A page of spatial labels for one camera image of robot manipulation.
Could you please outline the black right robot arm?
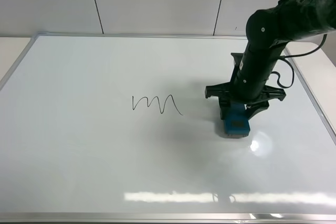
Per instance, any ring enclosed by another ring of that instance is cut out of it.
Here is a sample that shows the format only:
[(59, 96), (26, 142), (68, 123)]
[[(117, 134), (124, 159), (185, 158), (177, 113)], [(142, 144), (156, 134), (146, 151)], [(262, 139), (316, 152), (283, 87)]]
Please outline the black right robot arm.
[(205, 97), (217, 97), (221, 119), (249, 120), (268, 109), (269, 100), (285, 96), (286, 86), (266, 85), (282, 51), (291, 41), (335, 31), (335, 0), (279, 0), (276, 7), (259, 9), (248, 19), (248, 43), (243, 53), (232, 53), (234, 70), (227, 83), (207, 86)]

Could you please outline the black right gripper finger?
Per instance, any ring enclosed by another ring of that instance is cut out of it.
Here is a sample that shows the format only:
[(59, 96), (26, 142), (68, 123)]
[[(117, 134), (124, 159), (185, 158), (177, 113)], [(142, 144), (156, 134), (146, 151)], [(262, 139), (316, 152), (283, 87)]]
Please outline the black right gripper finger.
[(258, 113), (265, 111), (269, 108), (269, 102), (264, 101), (252, 105), (246, 105), (245, 115), (247, 117), (247, 120), (250, 120)]
[(220, 107), (220, 119), (224, 120), (230, 111), (230, 100), (224, 98), (218, 98), (218, 103)]

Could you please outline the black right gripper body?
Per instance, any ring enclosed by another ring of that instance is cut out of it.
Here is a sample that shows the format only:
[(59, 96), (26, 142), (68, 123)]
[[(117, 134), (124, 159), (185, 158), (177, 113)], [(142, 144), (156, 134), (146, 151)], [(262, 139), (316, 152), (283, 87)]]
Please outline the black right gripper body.
[(219, 100), (222, 100), (224, 102), (237, 102), (245, 105), (254, 105), (259, 104), (262, 102), (266, 102), (272, 99), (278, 99), (280, 101), (283, 101), (286, 97), (286, 93), (284, 89), (281, 88), (274, 88), (271, 86), (265, 85), (261, 93), (257, 96), (257, 98), (254, 99), (247, 99), (247, 98), (240, 98), (237, 95), (235, 95), (232, 91), (231, 84), (229, 82), (227, 83), (221, 83), (216, 84), (213, 86), (206, 86), (205, 87), (205, 98), (208, 99), (210, 97), (218, 97)]

